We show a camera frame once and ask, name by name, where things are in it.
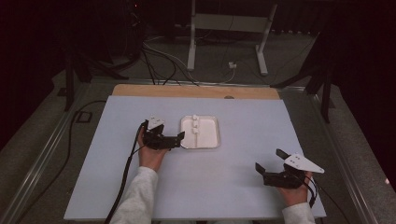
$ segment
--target table leg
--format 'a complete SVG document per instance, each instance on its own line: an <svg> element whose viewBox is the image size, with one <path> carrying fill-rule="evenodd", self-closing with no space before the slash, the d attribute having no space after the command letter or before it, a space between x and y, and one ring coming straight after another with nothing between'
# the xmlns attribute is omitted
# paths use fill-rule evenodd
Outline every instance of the table leg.
<svg viewBox="0 0 396 224"><path fill-rule="evenodd" d="M195 0L191 0L191 37L187 70L193 71L195 66Z"/></svg>
<svg viewBox="0 0 396 224"><path fill-rule="evenodd" d="M272 5L270 14L267 18L267 23L265 23L264 32L262 34L262 42L260 45L256 45L257 61L259 62L260 74L262 76L268 75L267 65L265 64L264 54L262 52L264 50L265 42L267 41L268 35L271 31L271 25L275 16L276 7L277 4Z"/></svg>

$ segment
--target white metal frame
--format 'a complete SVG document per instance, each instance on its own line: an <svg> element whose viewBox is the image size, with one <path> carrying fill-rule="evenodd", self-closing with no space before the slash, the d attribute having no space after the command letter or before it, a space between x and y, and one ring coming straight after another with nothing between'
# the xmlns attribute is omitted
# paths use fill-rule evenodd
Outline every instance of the white metal frame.
<svg viewBox="0 0 396 224"><path fill-rule="evenodd" d="M256 46L256 55L262 76L268 75L263 50L271 30L277 4L273 4L270 14L264 17L242 17L228 15L201 14L195 12L195 0L191 0L191 42L187 69L193 71L195 67L195 29L228 30L262 33L262 42Z"/></svg>

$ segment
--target floor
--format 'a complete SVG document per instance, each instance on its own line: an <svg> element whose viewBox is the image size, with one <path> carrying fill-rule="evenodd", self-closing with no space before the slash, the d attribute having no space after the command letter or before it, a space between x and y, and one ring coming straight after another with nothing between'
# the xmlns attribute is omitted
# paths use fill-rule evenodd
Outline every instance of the floor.
<svg viewBox="0 0 396 224"><path fill-rule="evenodd" d="M199 46L195 70L189 73L183 69L188 55L188 37L181 36L170 41L160 36L150 36L145 42L147 55L150 64L158 73L156 76L162 76L160 80L155 78L154 83L163 84L167 77L172 76L174 64L164 57L153 55L154 52L149 49L166 53L180 66L181 69L176 69L167 84L192 85L189 79L193 79L198 85L267 87L296 75L315 42L315 38L309 35L270 35L264 50L269 75L263 77L258 72L254 51L254 45L260 41L259 35L233 34L226 37L223 35L222 38L212 35L206 34L206 37L209 36L206 41L197 39ZM115 58L117 63L123 60ZM228 62L236 63L236 68L230 69ZM77 100L72 109L80 108L94 100L105 100L114 86L121 83L99 71L92 71L95 73L92 83L79 86ZM152 84L147 61L143 56L132 67L120 71L120 74L130 78L122 83ZM304 93L302 87L307 80L296 82L293 87L279 91L279 94L290 112L305 156L326 170L325 175L316 176L317 181L340 207L337 208L332 199L321 190L319 195L328 216L317 219L317 223L347 223L340 210L345 213L349 223L396 223L396 217L393 215L396 209L395 192L391 186L384 183L385 176L339 90L332 86L332 108L329 111L331 123L326 124L318 115L318 97ZM70 121L71 113L64 113L65 99L56 95L58 90L64 87L64 73L56 76L53 81L56 86L53 93L43 101L0 152L0 214L3 218L5 215L9 216L9 213L6 213L7 208L16 193L20 192L19 187L35 159L43 148L52 147L53 151L48 155L50 160L33 181L35 188L31 188L25 196L28 198L27 206L33 206L29 209L26 209L27 206L24 208L22 213L27 212L19 222L75 223L63 219L64 211L104 104L97 103L86 108L93 113L90 123L73 125L70 132L70 160L54 183L40 196L61 169L68 151L69 126L68 123L63 126L63 123ZM53 136L56 130L59 131L58 135ZM260 223L283 221L260 220Z"/></svg>

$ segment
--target white sleeve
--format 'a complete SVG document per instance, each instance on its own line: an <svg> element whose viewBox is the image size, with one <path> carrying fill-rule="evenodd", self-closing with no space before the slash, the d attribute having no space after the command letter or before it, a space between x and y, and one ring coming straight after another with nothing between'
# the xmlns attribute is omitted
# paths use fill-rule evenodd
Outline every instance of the white sleeve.
<svg viewBox="0 0 396 224"><path fill-rule="evenodd" d="M282 210L285 224L315 224L314 216L308 203L298 203Z"/></svg>
<svg viewBox="0 0 396 224"><path fill-rule="evenodd" d="M157 183L157 173L147 167L140 166L110 223L150 224Z"/></svg>

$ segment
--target dark background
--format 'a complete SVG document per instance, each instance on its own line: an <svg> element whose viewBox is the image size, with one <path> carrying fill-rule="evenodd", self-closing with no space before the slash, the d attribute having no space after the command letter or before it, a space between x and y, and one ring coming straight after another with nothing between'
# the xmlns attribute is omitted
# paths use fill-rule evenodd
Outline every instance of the dark background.
<svg viewBox="0 0 396 224"><path fill-rule="evenodd" d="M197 1L197 10L233 15L266 14L267 3L253 1ZM307 4L325 1L310 1ZM52 91L51 78L64 69L64 51L59 35L95 60L111 63L111 57L134 53L138 43L123 48L133 31L125 29L127 8L159 35L173 38L174 24L190 22L190 1L148 0L137 8L118 1L3 1L0 6L2 63L2 148ZM315 64L334 64L332 83L339 86L351 112L367 138L391 183L396 153L395 100L395 3L391 1L346 1L331 10L298 4L280 4L273 29L310 32L318 36L303 70Z"/></svg>

